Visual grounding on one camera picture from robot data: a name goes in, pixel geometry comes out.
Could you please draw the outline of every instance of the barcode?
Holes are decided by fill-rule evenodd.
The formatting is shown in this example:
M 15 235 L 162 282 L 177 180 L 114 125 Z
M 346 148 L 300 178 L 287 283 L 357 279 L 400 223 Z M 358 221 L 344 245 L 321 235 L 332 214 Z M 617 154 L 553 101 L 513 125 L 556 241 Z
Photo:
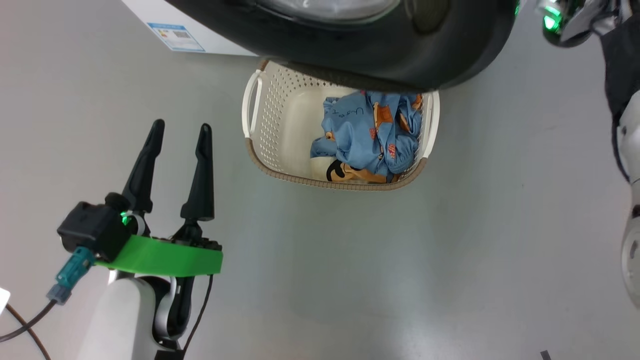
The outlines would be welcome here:
M 173 33 L 179 38 L 191 38 L 191 36 L 189 36 L 189 33 L 187 33 L 186 31 L 174 31 Z

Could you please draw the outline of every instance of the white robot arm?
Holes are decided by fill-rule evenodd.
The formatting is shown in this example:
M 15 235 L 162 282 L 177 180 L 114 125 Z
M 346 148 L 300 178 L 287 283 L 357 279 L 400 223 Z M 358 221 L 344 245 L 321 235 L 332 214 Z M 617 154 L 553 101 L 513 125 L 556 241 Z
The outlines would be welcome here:
M 631 213 L 622 244 L 622 274 L 634 305 L 640 309 L 640 91 L 620 118 L 620 158 L 631 185 Z
M 156 294 L 144 280 L 112 282 L 100 298 L 82 342 L 78 360 L 155 359 L 160 345 L 153 336 Z

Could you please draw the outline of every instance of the label sticker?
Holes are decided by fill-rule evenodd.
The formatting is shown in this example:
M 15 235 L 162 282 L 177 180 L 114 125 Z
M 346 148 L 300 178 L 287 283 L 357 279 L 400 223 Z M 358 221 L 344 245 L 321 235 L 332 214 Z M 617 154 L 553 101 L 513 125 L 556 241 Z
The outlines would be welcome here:
M 205 52 L 182 25 L 156 24 L 155 22 L 148 22 L 147 25 L 171 50 Z
M 9 302 L 10 295 L 11 294 L 9 293 L 9 291 L 0 288 L 0 314 L 2 314 L 2 311 L 6 307 L 6 304 Z

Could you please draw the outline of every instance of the green bracket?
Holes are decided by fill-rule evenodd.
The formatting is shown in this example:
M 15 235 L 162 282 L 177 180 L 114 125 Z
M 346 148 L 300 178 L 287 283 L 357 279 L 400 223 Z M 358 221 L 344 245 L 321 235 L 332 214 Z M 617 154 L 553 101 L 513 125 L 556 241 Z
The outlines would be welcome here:
M 112 263 L 96 265 L 133 274 L 191 277 L 219 274 L 222 251 L 131 235 Z

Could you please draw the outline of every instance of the blue clothing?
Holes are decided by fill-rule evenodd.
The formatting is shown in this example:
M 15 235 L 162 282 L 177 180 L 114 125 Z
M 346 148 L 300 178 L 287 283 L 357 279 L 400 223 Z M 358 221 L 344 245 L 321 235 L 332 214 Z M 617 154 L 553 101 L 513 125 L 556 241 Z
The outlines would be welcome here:
M 322 127 L 328 136 L 314 140 L 311 157 L 335 156 L 390 181 L 413 163 L 422 125 L 422 114 L 414 109 L 419 106 L 413 105 L 419 101 L 419 95 L 379 92 L 326 98 Z

